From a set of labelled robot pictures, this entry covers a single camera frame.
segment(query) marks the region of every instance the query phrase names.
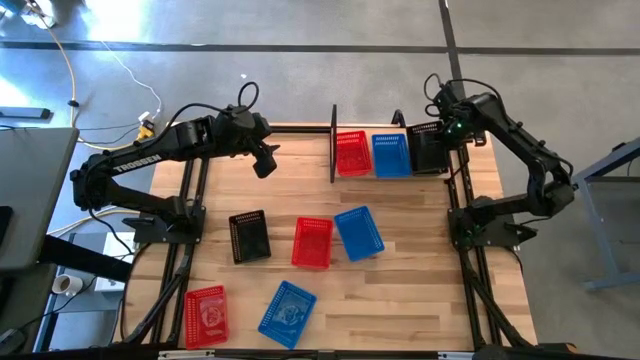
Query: wooden table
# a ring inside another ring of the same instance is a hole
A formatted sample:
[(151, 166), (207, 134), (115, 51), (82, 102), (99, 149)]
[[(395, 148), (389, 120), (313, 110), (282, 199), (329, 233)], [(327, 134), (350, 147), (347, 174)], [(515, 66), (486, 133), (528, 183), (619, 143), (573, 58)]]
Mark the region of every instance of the wooden table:
[[(371, 134), (403, 132), (397, 128), (366, 131), (369, 144)], [(399, 180), (337, 176), (331, 184), (327, 134), (274, 134), (267, 142), (282, 147), (275, 155), (278, 169), (266, 179), (255, 176), (252, 157), (214, 159), (209, 166), (205, 234), (196, 247), (189, 289), (225, 286), (231, 335), (217, 347), (283, 349), (257, 328), (279, 284), (288, 280), (318, 298), (299, 349), (472, 349), (460, 263), (448, 237), (446, 176)], [(469, 152), (476, 196), (501, 197), (491, 142), (469, 147)], [(184, 163), (158, 164), (151, 193), (177, 195), (183, 169)], [(464, 204), (464, 195), (459, 197)], [(328, 271), (291, 265), (299, 216), (332, 219), (362, 205), (372, 212), (384, 252), (352, 263), (334, 230)], [(228, 218), (258, 209), (266, 213), (272, 256), (234, 265)], [(166, 245), (152, 245), (136, 265), (127, 296), (129, 331), (158, 296), (166, 252)], [(503, 249), (487, 249), (487, 259), (496, 301), (522, 335), (535, 343), (518, 263)], [(167, 309), (165, 334), (173, 303)], [(479, 313), (483, 334), (489, 338), (486, 313), (483, 308)], [(184, 335), (180, 345), (184, 346)]]

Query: gray floor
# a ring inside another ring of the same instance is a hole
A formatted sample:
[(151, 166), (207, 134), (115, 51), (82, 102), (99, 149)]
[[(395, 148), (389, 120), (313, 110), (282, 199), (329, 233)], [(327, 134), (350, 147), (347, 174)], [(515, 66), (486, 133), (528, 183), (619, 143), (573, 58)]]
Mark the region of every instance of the gray floor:
[[(65, 41), (105, 40), (175, 44), (404, 45), (444, 46), (437, 0), (217, 0), (59, 2)], [(449, 0), (458, 46), (640, 47), (634, 0)], [(4, 40), (45, 41), (49, 35), (19, 19), (0, 21)], [(155, 99), (130, 81), (104, 51), (70, 51), (83, 110), (79, 127), (126, 124)], [(403, 109), (407, 121), (425, 121), (421, 93), (431, 72), (451, 76), (446, 54), (120, 52), (140, 80), (165, 102), (163, 119), (187, 102), (225, 105), (239, 86), (256, 80), (256, 106), (272, 121), (329, 119), (338, 104), (340, 121), (387, 123)], [(494, 85), (507, 111), (532, 134), (571, 160), (579, 171), (620, 142), (640, 134), (637, 101), (639, 57), (460, 56), (462, 74)], [(480, 91), (467, 87), (467, 93)], [(70, 82), (55, 50), (0, 49), (3, 105), (47, 106), (47, 126), (66, 126)], [(203, 114), (194, 111), (184, 119)], [(88, 139), (115, 139), (121, 130), (83, 132)], [(72, 167), (91, 151), (76, 148)], [(526, 169), (499, 144), (496, 157), (505, 194), (522, 192)], [(640, 162), (632, 173), (640, 174)], [(152, 169), (125, 175), (121, 183), (148, 189)], [(84, 216), (65, 184), (51, 227)], [(602, 275), (595, 241), (581, 199), (546, 223), (523, 246), (525, 282), (540, 341), (575, 343), (587, 353), (640, 357), (640, 285), (596, 293), (581, 282)], [(117, 228), (124, 226), (110, 219)], [(103, 231), (90, 225), (84, 231)], [(628, 247), (633, 253), (640, 247)], [(75, 323), (93, 320), (74, 319)], [(56, 330), (59, 346), (74, 328)]]

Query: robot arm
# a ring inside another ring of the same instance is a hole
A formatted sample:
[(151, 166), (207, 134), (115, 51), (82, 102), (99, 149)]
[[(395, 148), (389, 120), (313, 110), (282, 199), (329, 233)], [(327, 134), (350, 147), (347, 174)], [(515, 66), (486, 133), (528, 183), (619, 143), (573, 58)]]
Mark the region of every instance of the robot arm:
[[(466, 138), (486, 130), (525, 163), (529, 170), (527, 192), (503, 199), (480, 197), (464, 209), (461, 222), (470, 227), (484, 227), (497, 216), (529, 212), (551, 217), (573, 201), (571, 176), (562, 167), (563, 159), (545, 147), (512, 120), (496, 95), (483, 93), (458, 100), (451, 82), (441, 85), (434, 104), (444, 121), (442, 140), (449, 148), (457, 148)], [(545, 183), (547, 173), (552, 180)]]
[(265, 178), (277, 166), (272, 154), (279, 146), (269, 146), (263, 141), (270, 134), (267, 120), (243, 106), (230, 106), (215, 118), (205, 116), (181, 122), (155, 139), (91, 155), (80, 169), (70, 174), (74, 202), (83, 210), (121, 206), (157, 215), (166, 224), (175, 224), (189, 216), (186, 199), (159, 198), (125, 188), (113, 177), (165, 160), (252, 154), (256, 158), (253, 165), (256, 175)]

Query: black plastic basket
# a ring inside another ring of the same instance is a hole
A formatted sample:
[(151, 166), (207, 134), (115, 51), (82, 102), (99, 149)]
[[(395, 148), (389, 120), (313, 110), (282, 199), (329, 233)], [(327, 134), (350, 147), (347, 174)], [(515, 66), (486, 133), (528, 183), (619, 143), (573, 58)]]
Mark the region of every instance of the black plastic basket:
[(235, 264), (271, 257), (267, 221), (263, 210), (230, 216), (229, 230)]
[(442, 121), (407, 127), (414, 175), (438, 175), (449, 171), (447, 147), (440, 140), (441, 134)]

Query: red plastic basket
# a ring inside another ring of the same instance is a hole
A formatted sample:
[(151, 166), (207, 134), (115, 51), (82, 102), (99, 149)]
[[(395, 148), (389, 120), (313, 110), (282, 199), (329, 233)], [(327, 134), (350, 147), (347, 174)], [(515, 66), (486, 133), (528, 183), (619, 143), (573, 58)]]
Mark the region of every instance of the red plastic basket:
[(364, 131), (339, 133), (336, 156), (340, 176), (360, 176), (371, 171), (371, 155)]
[(332, 220), (298, 218), (291, 264), (310, 269), (328, 269), (332, 234)]
[(189, 291), (184, 294), (184, 304), (185, 343), (188, 350), (229, 339), (224, 286)]

